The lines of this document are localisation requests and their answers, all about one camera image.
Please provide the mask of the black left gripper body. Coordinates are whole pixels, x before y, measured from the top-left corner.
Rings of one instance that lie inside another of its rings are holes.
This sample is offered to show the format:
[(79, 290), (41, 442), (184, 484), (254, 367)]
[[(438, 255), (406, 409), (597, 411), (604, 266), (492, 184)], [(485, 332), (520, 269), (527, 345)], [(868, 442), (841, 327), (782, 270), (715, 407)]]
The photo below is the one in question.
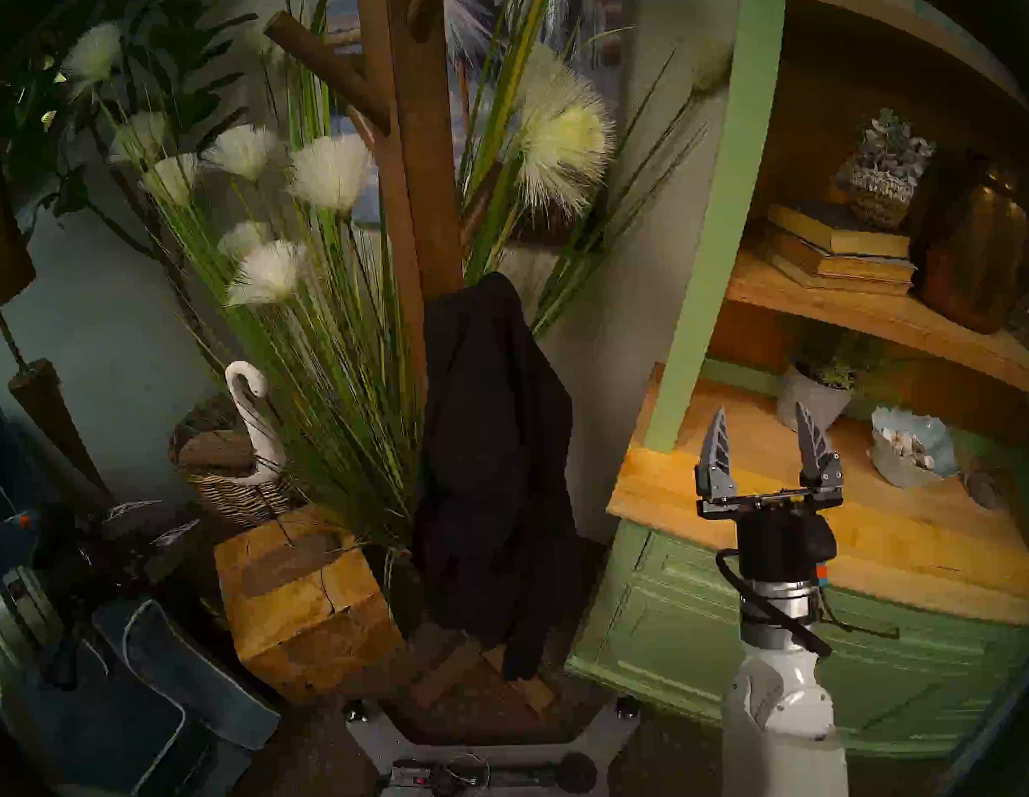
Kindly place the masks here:
[(159, 554), (159, 526), (47, 522), (49, 600), (106, 603), (150, 592), (148, 563)]

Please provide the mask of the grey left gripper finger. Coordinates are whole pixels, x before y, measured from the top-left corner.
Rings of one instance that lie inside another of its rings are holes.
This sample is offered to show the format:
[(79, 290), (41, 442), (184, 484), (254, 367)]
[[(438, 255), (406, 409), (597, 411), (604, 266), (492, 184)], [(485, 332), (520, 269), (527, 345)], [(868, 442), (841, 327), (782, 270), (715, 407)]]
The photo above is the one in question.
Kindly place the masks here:
[(134, 520), (144, 520), (162, 513), (165, 501), (161, 499), (131, 500), (116, 503), (105, 509), (101, 516), (102, 524), (129, 526)]
[(188, 537), (196, 535), (196, 530), (200, 526), (200, 519), (191, 519), (185, 521), (185, 523), (168, 528), (168, 530), (149, 540), (148, 548), (150, 552), (169, 552), (183, 546), (187, 542)]

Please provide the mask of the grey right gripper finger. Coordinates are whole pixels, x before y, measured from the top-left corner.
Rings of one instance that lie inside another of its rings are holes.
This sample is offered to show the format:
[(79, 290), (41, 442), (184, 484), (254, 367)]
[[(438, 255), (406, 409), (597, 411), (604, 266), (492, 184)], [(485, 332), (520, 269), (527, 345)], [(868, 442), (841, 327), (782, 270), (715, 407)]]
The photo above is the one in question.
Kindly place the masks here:
[(816, 492), (842, 491), (840, 454), (829, 445), (824, 433), (801, 402), (795, 402), (795, 420), (801, 452), (800, 482)]
[(731, 474), (726, 413), (719, 407), (712, 416), (696, 467), (696, 492), (702, 500), (721, 502), (737, 495)]

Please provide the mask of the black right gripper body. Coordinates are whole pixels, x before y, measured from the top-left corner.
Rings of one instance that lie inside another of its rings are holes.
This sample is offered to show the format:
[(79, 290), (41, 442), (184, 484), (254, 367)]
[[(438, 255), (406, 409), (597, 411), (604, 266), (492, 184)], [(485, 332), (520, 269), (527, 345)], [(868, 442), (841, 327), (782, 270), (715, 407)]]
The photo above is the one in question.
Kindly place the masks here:
[(841, 506), (841, 487), (780, 490), (760, 495), (709, 497), (697, 501), (708, 520), (737, 528), (736, 550), (744, 579), (805, 582), (832, 560), (839, 549), (822, 511)]

